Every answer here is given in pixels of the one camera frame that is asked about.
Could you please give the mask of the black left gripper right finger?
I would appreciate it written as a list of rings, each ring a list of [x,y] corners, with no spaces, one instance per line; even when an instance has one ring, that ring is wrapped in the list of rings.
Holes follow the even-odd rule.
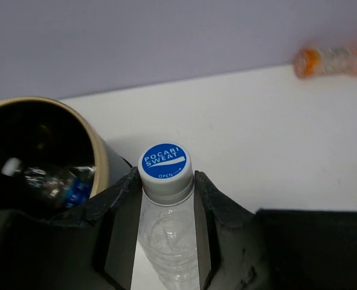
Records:
[[[357,289],[357,211],[252,213],[194,182],[201,289]]]

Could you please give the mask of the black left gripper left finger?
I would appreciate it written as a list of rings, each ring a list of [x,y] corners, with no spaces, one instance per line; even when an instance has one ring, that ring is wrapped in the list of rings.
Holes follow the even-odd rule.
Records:
[[[129,289],[141,192],[134,167],[49,221],[0,210],[0,289]]]

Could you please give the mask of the long clear plastic bottle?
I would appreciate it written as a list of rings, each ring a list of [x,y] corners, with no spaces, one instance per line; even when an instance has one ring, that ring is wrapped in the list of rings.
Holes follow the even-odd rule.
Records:
[[[199,289],[194,171],[189,152],[159,143],[140,156],[138,241],[167,289]]]

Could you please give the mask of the crushed clear blue-label bottle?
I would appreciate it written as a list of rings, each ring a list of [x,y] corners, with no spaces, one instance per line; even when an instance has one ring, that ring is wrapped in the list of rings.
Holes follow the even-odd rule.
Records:
[[[62,167],[12,157],[1,173],[17,180],[32,198],[51,208],[69,209],[90,198],[95,166]]]

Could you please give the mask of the orange label plastic bottle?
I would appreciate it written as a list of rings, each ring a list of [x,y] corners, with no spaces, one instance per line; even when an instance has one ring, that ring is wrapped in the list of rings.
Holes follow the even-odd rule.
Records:
[[[299,79],[347,74],[357,76],[357,45],[333,48],[303,48],[293,62]]]

